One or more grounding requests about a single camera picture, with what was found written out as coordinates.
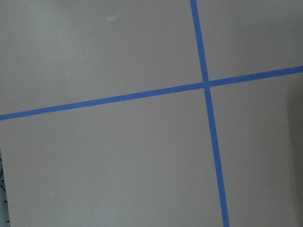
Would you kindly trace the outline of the grey aluminium frame rail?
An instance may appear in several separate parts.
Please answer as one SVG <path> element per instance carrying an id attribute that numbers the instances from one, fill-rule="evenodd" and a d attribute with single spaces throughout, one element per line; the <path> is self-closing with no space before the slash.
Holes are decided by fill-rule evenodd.
<path id="1" fill-rule="evenodd" d="M 6 192 L 6 186 L 5 186 L 2 157 L 0 157 L 0 226 L 1 227 L 10 226 L 7 192 Z"/>

